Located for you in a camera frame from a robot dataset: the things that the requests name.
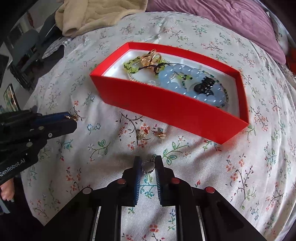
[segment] bed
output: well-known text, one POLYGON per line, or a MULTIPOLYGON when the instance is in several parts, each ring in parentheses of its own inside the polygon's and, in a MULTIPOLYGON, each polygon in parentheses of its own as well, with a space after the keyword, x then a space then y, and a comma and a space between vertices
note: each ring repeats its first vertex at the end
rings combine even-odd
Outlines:
MULTIPOLYGON (((39 153, 39 162, 22 173, 29 207, 46 224, 83 187, 105 187, 131 167, 135 155, 149 160, 158 154, 177 177, 194 187, 213 186, 268 241, 280 241, 296 218, 296 91, 292 81, 252 41, 191 14, 139 13, 116 26, 76 37, 65 47, 64 57, 39 79, 25 106, 37 105, 44 115, 69 111, 79 116, 77 130, 49 140, 39 153), (189 49, 239 70, 249 126, 219 145, 105 104, 89 74, 128 41, 189 49), (150 139, 137 143, 133 126, 149 131, 150 139), (159 127, 167 133, 162 142, 154 135, 159 127)), ((146 93, 135 101, 148 105, 149 98, 146 93)), ((161 103, 155 108, 165 110, 161 103)), ((218 124, 219 120, 213 120, 213 125, 218 124)), ((123 208, 121 240, 175 239, 175 210, 160 207, 155 173, 144 175, 138 205, 123 208)))

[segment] red box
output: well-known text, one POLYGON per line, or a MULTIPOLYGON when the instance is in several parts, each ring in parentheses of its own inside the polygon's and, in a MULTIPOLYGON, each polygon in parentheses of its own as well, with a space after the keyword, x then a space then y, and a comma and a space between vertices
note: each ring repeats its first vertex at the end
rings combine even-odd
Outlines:
POLYGON ((247 100, 240 72, 198 53, 166 45, 128 42, 100 63, 90 77, 105 103, 165 122, 219 144, 226 142, 249 125, 247 100), (170 90, 103 76, 109 67, 130 49, 147 52, 156 49, 161 53, 200 62, 232 76, 235 78, 239 97, 240 118, 170 90))

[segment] earring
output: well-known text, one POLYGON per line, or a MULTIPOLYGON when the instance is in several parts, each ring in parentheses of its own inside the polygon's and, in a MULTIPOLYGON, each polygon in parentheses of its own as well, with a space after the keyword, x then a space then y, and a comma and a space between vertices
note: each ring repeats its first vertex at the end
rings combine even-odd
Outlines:
POLYGON ((165 139, 165 137, 166 137, 166 133, 164 133, 163 128, 159 128, 158 131, 159 132, 156 135, 161 139, 161 142, 162 142, 163 139, 165 139))
POLYGON ((149 51, 148 54, 142 55, 141 57, 141 64, 143 67, 149 66, 149 65, 155 65, 157 63, 160 63, 161 61, 161 55, 156 51, 156 49, 152 49, 149 51))
POLYGON ((138 140, 143 140, 148 135, 148 130, 139 130, 138 140))

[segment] crystal bead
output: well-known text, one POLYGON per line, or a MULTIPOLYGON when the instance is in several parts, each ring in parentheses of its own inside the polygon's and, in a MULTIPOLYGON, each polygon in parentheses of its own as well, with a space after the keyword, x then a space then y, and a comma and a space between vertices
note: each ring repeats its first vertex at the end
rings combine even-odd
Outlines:
POLYGON ((177 73, 181 72, 182 68, 183 67, 180 64, 174 65, 174 71, 177 72, 177 73))
POLYGON ((197 98, 197 93, 195 93, 194 91, 188 91, 186 93, 187 96, 196 99, 197 98))
POLYGON ((167 72, 167 73, 171 73, 171 74, 173 74, 173 72, 174 72, 174 67, 168 65, 168 66, 165 67, 164 71, 167 72))
POLYGON ((149 80, 147 84, 152 86, 158 86, 158 84, 154 80, 149 80))
POLYGON ((216 98, 215 98, 215 96, 213 96, 213 95, 208 95, 208 96, 207 96, 206 103, 207 103, 207 104, 210 104, 210 105, 213 105, 213 106, 216 106, 216 98))
POLYGON ((179 85, 176 82, 171 82, 168 85, 168 89, 172 90, 174 92, 177 92, 177 90, 176 90, 177 88, 179 88, 179 85))
POLYGON ((199 80, 197 77, 193 77, 192 82, 198 84, 198 83, 201 83, 202 80, 199 80))
POLYGON ((222 104, 225 104, 226 102, 226 95, 223 91, 215 93, 216 98, 216 106, 220 106, 222 104))
POLYGON ((162 70, 158 73, 159 80, 164 79, 164 78, 169 78, 169 77, 170 77, 170 73, 165 70, 162 70))
POLYGON ((181 95, 187 95, 187 91, 183 87, 176 88, 174 91, 181 95))
POLYGON ((218 93, 218 92, 221 92, 221 86, 220 86, 220 84, 218 84, 218 83, 215 83, 214 85, 213 85, 213 87, 211 88, 211 91, 213 91, 213 93, 214 93, 214 95, 216 94, 216 93, 218 93))
POLYGON ((200 73, 200 75, 197 77, 197 80, 202 81, 205 77, 206 75, 204 73, 200 73))
POLYGON ((186 74, 186 75, 190 75, 190 72, 191 72, 191 68, 189 66, 185 65, 182 69, 182 73, 186 74))
POLYGON ((199 69, 192 69, 192 70, 190 71, 190 75, 191 75, 192 77, 198 77, 198 76, 200 75, 200 71, 199 71, 199 69))
POLYGON ((161 86, 161 87, 167 89, 169 84, 170 84, 170 79, 169 79, 169 77, 166 77, 166 78, 160 79, 160 86, 161 86))
POLYGON ((197 96, 197 99, 198 99, 199 101, 206 102, 206 101, 207 101, 207 96, 206 96, 205 94, 199 94, 199 95, 197 96))

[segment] bedding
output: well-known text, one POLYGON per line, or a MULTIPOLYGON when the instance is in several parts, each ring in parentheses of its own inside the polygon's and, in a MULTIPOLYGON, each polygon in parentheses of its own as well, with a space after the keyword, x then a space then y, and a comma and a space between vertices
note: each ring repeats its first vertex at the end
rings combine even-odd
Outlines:
MULTIPOLYGON (((148 105, 149 98, 153 96, 145 93, 135 101, 148 105)), ((64 57, 39 79, 27 102, 26 108, 37 105, 44 115, 69 111, 79 116, 74 133, 48 140, 39 161, 22 172, 29 207, 46 224, 83 187, 105 187, 132 166, 136 155, 147 160, 158 154, 177 177, 194 187, 213 186, 268 241, 280 241, 295 220, 295 103, 296 91, 275 61, 239 34, 184 13, 124 17, 116 26, 73 39, 64 57), (128 41, 189 49, 238 69, 249 126, 219 145, 105 104, 89 74, 128 41), (162 142, 154 135, 158 128, 167 134, 162 142), (147 130, 149 140, 137 142, 135 129, 147 130)), ((155 108, 165 111, 162 103, 155 108)), ((213 125, 219 125, 219 120, 213 120, 213 125)), ((174 207, 159 205, 155 173, 144 175, 138 205, 123 207, 121 240, 176 240, 175 215, 174 207)))
POLYGON ((143 12, 148 0, 65 0, 55 13, 64 36, 76 37, 97 28, 112 26, 122 17, 143 12))
POLYGON ((286 63, 269 16, 253 0, 149 0, 146 11, 176 11, 205 17, 256 43, 280 64, 286 63))
POLYGON ((292 40, 290 34, 286 30, 285 26, 282 24, 282 22, 278 19, 278 17, 270 11, 262 2, 259 0, 254 0, 255 2, 259 3, 262 8, 266 11, 267 15, 270 17, 270 20, 272 22, 272 25, 274 27, 274 33, 276 36, 276 40, 281 46, 285 56, 288 55, 289 51, 289 40, 291 40, 291 44, 295 44, 292 40))

